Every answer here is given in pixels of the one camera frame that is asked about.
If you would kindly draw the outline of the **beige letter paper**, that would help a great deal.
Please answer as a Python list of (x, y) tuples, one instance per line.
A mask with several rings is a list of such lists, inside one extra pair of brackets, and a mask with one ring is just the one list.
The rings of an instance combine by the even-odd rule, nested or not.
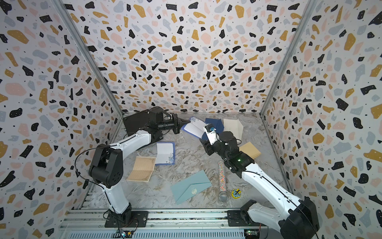
[(137, 156), (127, 181), (149, 182), (154, 171), (156, 157)]

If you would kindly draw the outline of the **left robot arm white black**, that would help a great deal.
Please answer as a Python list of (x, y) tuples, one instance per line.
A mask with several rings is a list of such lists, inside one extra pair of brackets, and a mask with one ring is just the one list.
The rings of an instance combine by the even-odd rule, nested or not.
[(123, 160), (147, 145), (163, 139), (163, 131), (180, 133), (189, 120), (168, 113), (161, 107), (143, 110), (123, 119), (127, 138), (111, 145), (100, 144), (94, 153), (89, 176), (101, 186), (109, 202), (109, 214), (119, 221), (129, 222), (132, 217), (131, 204), (126, 199), (122, 185)]

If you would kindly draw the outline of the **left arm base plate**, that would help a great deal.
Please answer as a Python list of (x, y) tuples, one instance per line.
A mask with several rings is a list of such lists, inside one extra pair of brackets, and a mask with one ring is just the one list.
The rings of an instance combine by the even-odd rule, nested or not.
[(149, 212), (148, 211), (127, 211), (122, 214), (117, 214), (108, 210), (105, 228), (127, 228), (138, 227), (145, 228)]

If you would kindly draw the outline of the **cream white envelope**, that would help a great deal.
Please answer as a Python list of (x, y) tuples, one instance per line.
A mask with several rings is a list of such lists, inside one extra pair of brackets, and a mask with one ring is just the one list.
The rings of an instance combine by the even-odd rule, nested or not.
[(224, 130), (225, 131), (230, 131), (233, 133), (233, 135), (239, 139), (242, 140), (242, 134), (243, 134), (243, 129), (244, 126), (238, 119), (224, 119), (223, 120), (224, 124)]

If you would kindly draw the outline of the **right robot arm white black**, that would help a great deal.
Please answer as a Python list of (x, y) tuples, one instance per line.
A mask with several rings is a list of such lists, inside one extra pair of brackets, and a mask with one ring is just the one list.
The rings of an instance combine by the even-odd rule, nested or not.
[(263, 224), (278, 231), (284, 239), (312, 239), (318, 236), (317, 209), (308, 197), (300, 199), (269, 177), (253, 158), (239, 149), (232, 132), (217, 133), (209, 124), (205, 134), (207, 139), (202, 139), (201, 143), (206, 153), (218, 154), (225, 167), (251, 184), (273, 205), (268, 208), (249, 200), (240, 209), (245, 225)]

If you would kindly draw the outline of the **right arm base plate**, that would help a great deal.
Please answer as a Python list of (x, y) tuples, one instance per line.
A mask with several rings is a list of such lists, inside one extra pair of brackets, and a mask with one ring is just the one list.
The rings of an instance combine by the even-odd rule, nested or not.
[(257, 227), (260, 223), (253, 222), (248, 215), (240, 210), (228, 210), (227, 220), (230, 227)]

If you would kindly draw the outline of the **dark blue envelope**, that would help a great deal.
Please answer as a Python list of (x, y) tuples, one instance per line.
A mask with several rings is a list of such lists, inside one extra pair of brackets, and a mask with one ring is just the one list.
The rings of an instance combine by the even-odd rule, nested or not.
[[(203, 131), (205, 130), (205, 127), (208, 125), (208, 124), (212, 124), (212, 126), (214, 127), (215, 129), (215, 132), (216, 132), (216, 137), (218, 137), (218, 134), (219, 133), (222, 133), (223, 130), (224, 130), (224, 126), (223, 126), (223, 122), (221, 119), (212, 119), (212, 118), (206, 118), (205, 120), (205, 125), (203, 126)], [(203, 135), (202, 135), (202, 138), (201, 140), (209, 140), (208, 139), (208, 135), (206, 134), (206, 132), (204, 131)]]

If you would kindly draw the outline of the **white blue-bordered letter paper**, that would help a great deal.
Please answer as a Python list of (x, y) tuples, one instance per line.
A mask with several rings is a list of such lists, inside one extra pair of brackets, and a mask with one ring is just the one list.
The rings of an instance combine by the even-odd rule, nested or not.
[(174, 142), (158, 142), (156, 165), (173, 165), (175, 164), (175, 143)]

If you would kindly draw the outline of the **yellow envelope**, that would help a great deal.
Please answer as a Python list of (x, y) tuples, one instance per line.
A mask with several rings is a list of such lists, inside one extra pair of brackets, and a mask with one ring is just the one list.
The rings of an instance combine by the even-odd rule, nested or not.
[(247, 154), (252, 159), (255, 159), (261, 155), (261, 152), (251, 142), (240, 146), (239, 149), (241, 152)]

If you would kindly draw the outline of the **light blue envelope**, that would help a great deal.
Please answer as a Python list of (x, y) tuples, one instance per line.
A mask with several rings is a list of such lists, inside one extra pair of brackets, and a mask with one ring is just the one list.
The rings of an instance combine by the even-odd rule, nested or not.
[(201, 170), (198, 173), (178, 182), (171, 186), (171, 191), (173, 193), (176, 204), (182, 204), (188, 199), (194, 197), (198, 193), (203, 192), (212, 186), (206, 173)]

